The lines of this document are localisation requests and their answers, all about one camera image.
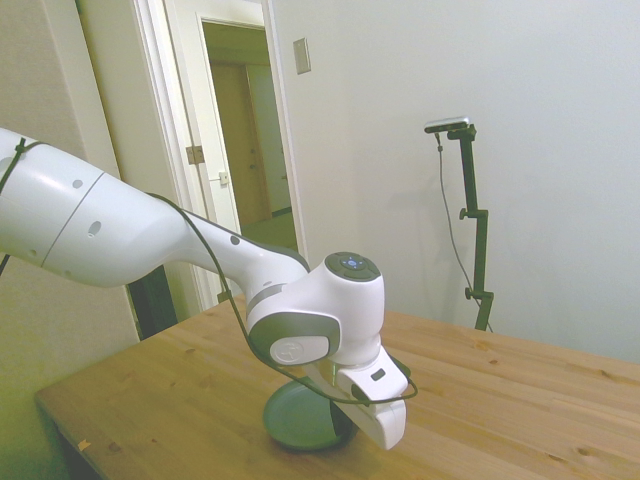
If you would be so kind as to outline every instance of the wooden table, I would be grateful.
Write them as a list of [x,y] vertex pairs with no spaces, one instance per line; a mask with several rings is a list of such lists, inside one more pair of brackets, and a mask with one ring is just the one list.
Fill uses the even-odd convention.
[[640,365],[397,313],[382,334],[421,388],[390,451],[362,432],[314,454],[271,440],[262,409],[287,380],[229,302],[38,400],[105,479],[640,479]]

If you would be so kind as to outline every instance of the white door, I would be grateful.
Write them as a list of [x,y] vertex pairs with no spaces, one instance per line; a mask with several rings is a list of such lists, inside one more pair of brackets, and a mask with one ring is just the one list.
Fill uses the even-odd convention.
[[191,136],[201,145],[206,166],[203,178],[210,220],[240,232],[216,96],[207,55],[203,22],[262,27],[262,6],[246,0],[165,0]]

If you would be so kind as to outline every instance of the door hinge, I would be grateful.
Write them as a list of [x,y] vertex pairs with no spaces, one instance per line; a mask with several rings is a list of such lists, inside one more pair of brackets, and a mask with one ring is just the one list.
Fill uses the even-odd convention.
[[204,163],[202,146],[187,147],[187,158],[189,159],[189,165]]

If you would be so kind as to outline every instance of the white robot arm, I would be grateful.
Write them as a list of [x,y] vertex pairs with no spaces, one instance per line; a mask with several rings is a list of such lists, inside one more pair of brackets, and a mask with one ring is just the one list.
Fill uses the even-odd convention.
[[[0,129],[0,179],[21,138]],[[325,394],[359,400],[337,405],[382,448],[393,447],[403,436],[405,403],[371,402],[399,397],[407,379],[381,346],[384,287],[375,265],[344,252],[309,272],[295,252],[187,215],[246,296],[254,353],[271,364],[304,365]],[[100,287],[131,283],[170,261],[219,273],[170,205],[48,145],[25,153],[6,180],[0,251]]]

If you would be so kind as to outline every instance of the door frame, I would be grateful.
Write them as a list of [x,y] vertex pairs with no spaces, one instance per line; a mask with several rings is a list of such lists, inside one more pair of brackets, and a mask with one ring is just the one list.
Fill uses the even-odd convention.
[[[204,164],[195,167],[189,165],[186,155],[186,147],[193,145],[186,115],[188,107],[178,75],[177,59],[171,40],[164,1],[134,0],[133,4],[147,60],[147,68],[151,77],[152,93],[158,106],[159,120],[167,142],[167,150],[170,153],[170,166],[176,191],[178,192],[178,201],[185,209],[215,219],[215,216],[211,215],[213,212],[213,198],[210,189],[204,188],[205,184],[202,181],[204,179],[207,184],[209,181],[206,167]],[[276,48],[278,36],[273,15],[273,0],[263,0],[262,13],[264,19],[262,27],[265,29],[267,47],[271,59],[271,74],[273,76],[298,251],[306,258],[308,256],[307,240],[299,195],[300,190],[298,188],[291,122],[283,81],[282,57]],[[199,21],[229,24],[225,19],[209,18],[208,16],[201,16]],[[211,78],[209,81],[211,88],[214,88]],[[200,296],[201,308],[204,310],[216,305],[218,301],[215,295],[214,283],[217,282],[212,281],[211,274],[207,275],[207,272],[202,271],[202,269],[192,268],[194,268],[194,281]]]

